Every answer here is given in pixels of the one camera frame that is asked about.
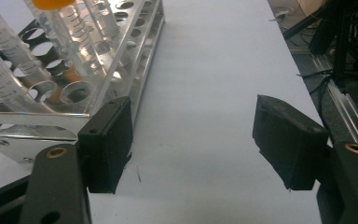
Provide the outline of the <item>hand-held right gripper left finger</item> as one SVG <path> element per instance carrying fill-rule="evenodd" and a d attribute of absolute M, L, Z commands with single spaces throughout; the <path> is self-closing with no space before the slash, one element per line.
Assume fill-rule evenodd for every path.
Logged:
<path fill-rule="evenodd" d="M 119 97 L 102 106 L 77 136 L 89 191 L 115 193 L 131 158 L 131 99 Z"/>

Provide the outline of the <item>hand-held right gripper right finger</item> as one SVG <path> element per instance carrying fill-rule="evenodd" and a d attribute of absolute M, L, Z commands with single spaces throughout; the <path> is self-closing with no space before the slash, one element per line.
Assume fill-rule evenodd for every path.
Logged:
<path fill-rule="evenodd" d="M 253 138 L 287 189 L 311 190 L 328 131 L 283 100 L 258 95 Z"/>

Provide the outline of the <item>metal test tube rack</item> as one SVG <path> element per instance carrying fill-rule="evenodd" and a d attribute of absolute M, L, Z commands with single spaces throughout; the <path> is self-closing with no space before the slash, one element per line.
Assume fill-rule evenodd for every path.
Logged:
<path fill-rule="evenodd" d="M 41 147 L 74 142 L 104 104 L 128 96 L 131 109 L 138 109 L 165 18 L 162 0 L 76 0 L 89 35 L 90 74 L 82 77 L 49 38 L 46 17 L 31 0 L 24 4 L 32 13 L 31 21 L 16 35 L 50 78 L 29 82 L 0 50 L 32 105 L 31 112 L 22 112 L 0 102 L 0 152 L 30 163 Z"/>

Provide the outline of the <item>black stand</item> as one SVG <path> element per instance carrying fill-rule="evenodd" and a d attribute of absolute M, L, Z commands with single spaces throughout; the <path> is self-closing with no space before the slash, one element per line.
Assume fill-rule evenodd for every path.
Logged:
<path fill-rule="evenodd" d="M 347 56 L 354 59 L 358 73 L 358 0 L 326 0 L 315 12 L 283 33 L 285 40 L 305 30 L 315 22 L 319 25 L 309 44 L 313 54 L 324 54 L 335 42 L 335 56 L 330 77 L 342 86 Z"/>

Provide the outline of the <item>beige wooden cabinet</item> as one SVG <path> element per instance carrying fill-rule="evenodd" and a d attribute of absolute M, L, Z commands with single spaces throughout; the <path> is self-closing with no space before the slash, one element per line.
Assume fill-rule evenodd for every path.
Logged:
<path fill-rule="evenodd" d="M 328 0 L 297 0 L 300 8 L 306 16 L 309 16 L 320 7 L 324 6 Z"/>

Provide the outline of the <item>aluminium floor rail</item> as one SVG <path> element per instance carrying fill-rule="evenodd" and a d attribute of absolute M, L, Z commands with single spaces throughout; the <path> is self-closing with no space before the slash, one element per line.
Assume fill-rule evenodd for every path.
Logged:
<path fill-rule="evenodd" d="M 330 97 L 338 116 L 343 123 L 344 133 L 350 140 L 358 144 L 358 108 L 348 93 L 344 93 L 333 80 L 333 65 L 322 54 L 311 54 L 311 61 L 316 68 L 316 77 L 322 80 L 320 84 L 310 92 L 317 97 L 317 111 L 323 121 L 323 98 L 324 94 Z"/>

